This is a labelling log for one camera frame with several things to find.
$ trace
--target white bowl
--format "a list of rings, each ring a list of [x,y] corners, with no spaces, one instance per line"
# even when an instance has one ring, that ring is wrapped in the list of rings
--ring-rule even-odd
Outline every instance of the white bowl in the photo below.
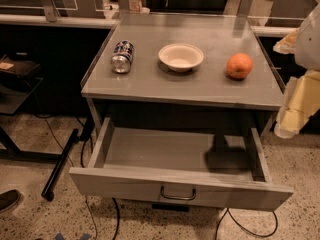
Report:
[[[159,52],[159,59],[176,72],[186,72],[199,66],[203,57],[202,51],[190,44],[169,44]]]

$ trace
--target gray metal surface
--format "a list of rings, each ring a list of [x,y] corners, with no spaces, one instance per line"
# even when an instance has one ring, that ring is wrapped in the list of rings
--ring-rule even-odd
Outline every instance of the gray metal surface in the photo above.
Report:
[[[110,58],[120,40],[135,46],[128,74],[112,72]],[[160,49],[189,43],[205,56],[191,73],[170,72],[158,59]],[[228,58],[249,54],[254,67],[244,81],[225,76]],[[283,94],[244,18],[204,15],[125,14],[82,89],[84,97],[197,104],[275,111]]]

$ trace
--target can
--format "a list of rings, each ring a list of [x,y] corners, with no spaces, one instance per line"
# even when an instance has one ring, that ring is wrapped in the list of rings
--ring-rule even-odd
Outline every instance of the can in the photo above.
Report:
[[[134,46],[130,41],[123,40],[117,43],[111,57],[112,71],[116,73],[128,73],[134,55]]]

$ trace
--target black cable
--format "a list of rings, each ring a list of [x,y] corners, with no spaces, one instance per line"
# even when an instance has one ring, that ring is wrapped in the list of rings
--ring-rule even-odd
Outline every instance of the black cable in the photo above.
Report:
[[[81,120],[79,119],[79,117],[76,116],[77,121],[79,122],[79,124],[82,126],[82,128],[84,128],[84,123],[81,122]]]
[[[114,232],[114,235],[113,235],[113,238],[112,240],[116,240],[117,238],[117,235],[118,235],[118,232],[119,232],[119,227],[120,227],[120,209],[119,209],[119,206],[118,206],[118,203],[117,203],[117,200],[115,198],[112,198],[112,201],[114,203],[114,207],[117,211],[117,224],[116,224],[116,230]]]
[[[84,149],[86,147],[88,140],[84,141],[82,144],[82,148],[81,148],[81,153],[80,153],[80,164],[82,168],[85,168],[84,163],[83,163],[83,156],[84,156]]]
[[[97,228],[97,224],[96,224],[96,222],[95,222],[95,220],[94,220],[94,218],[93,218],[93,214],[92,214],[90,205],[89,205],[89,203],[88,203],[88,197],[87,197],[87,196],[85,196],[85,203],[86,203],[86,205],[87,205],[87,208],[88,208],[89,213],[90,213],[90,216],[91,216],[91,220],[92,220],[93,225],[94,225],[94,229],[95,229],[95,232],[96,232],[96,237],[95,237],[95,239],[97,240],[97,239],[98,239],[98,228]]]
[[[218,222],[217,229],[216,229],[216,233],[215,233],[215,235],[214,235],[214,240],[217,240],[217,239],[218,239],[218,230],[219,230],[220,224],[221,224],[223,218],[226,216],[227,213],[228,213],[228,209],[225,211],[225,213],[222,215],[221,219],[220,219],[219,222]]]
[[[23,80],[23,82],[31,89],[31,91],[33,90],[33,87],[29,84],[28,81]],[[40,105],[40,101],[39,101],[39,99],[38,99],[37,94],[35,93],[35,91],[32,91],[32,93],[33,93],[33,95],[34,95],[34,98],[35,98],[35,100],[36,100],[36,103],[37,103],[37,105],[38,105],[39,110],[42,111],[42,107],[41,107],[41,105]],[[51,127],[49,121],[47,120],[47,118],[51,118],[51,117],[54,117],[54,116],[49,115],[49,116],[43,116],[43,117],[41,117],[41,116],[39,116],[39,115],[37,115],[37,114],[34,114],[34,116],[37,117],[37,118],[40,118],[40,119],[44,119],[44,120],[46,121],[46,123],[47,123],[47,125],[48,125],[48,127],[49,127],[49,130],[50,130],[50,132],[51,132],[52,137],[54,138],[54,140],[56,141],[56,143],[58,144],[58,146],[61,148],[61,150],[63,150],[62,145],[61,145],[60,142],[58,141],[57,137],[55,136],[55,134],[54,134],[54,132],[53,132],[53,130],[52,130],[52,127]],[[74,165],[73,165],[73,162],[72,162],[72,160],[70,159],[69,155],[67,156],[67,158],[68,158],[69,163],[70,163],[71,166],[73,167]]]
[[[272,212],[274,218],[275,218],[275,227],[274,227],[274,230],[269,233],[269,234],[266,234],[266,235],[259,235],[259,234],[256,234],[256,233],[253,233],[252,231],[248,230],[247,228],[245,228],[244,226],[242,226],[233,216],[232,214],[230,213],[230,210],[228,209],[227,210],[231,219],[244,231],[246,232],[247,234],[251,235],[251,236],[254,236],[254,237],[258,237],[258,238],[267,238],[267,237],[270,237],[270,236],[273,236],[277,230],[278,230],[278,218],[277,218],[277,215],[275,212]]]
[[[218,239],[218,230],[219,230],[219,226],[223,220],[223,218],[226,216],[226,214],[229,214],[229,216],[231,217],[231,219],[233,220],[234,223],[236,223],[244,232],[246,232],[247,234],[251,235],[251,236],[254,236],[254,237],[257,237],[257,238],[268,238],[268,237],[271,237],[273,236],[277,230],[278,230],[278,226],[279,226],[279,222],[278,222],[278,217],[276,215],[275,212],[272,212],[274,218],[275,218],[275,228],[274,230],[269,233],[269,234],[266,234],[266,235],[259,235],[259,234],[256,234],[256,233],[253,233],[252,231],[248,230],[247,228],[245,228],[244,226],[242,226],[231,214],[230,212],[230,209],[227,208],[227,210],[225,211],[225,213],[223,214],[223,216],[221,217],[221,219],[219,220],[218,222],[218,225],[217,225],[217,229],[216,229],[216,232],[215,232],[215,237],[214,237],[214,240],[217,240]]]

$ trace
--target speckled floor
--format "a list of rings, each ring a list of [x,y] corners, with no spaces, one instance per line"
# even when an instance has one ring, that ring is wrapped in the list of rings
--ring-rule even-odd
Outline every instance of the speckled floor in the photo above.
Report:
[[[48,122],[60,145],[66,143],[73,128],[81,130],[80,123],[73,117],[52,117]],[[0,124],[21,149],[61,152],[44,119],[18,114],[1,116]],[[0,193],[18,189],[22,194],[17,206],[0,213],[1,240],[112,239],[117,224],[112,199],[91,196],[86,199],[68,174],[71,166],[80,166],[82,144],[74,145],[52,202],[41,197],[52,164],[0,160]],[[269,239],[320,239],[319,135],[301,134],[283,140],[270,132],[263,139],[263,148],[273,182],[294,188],[294,195],[276,210],[279,227]],[[86,163],[90,145],[84,152]],[[191,207],[189,212],[158,210],[152,209],[149,203],[117,201],[121,214],[117,239],[214,239],[224,213],[224,210],[204,207]],[[272,213],[231,212],[238,222],[257,234],[268,234],[274,229]],[[255,237],[241,230],[227,214],[219,227],[218,239]]]

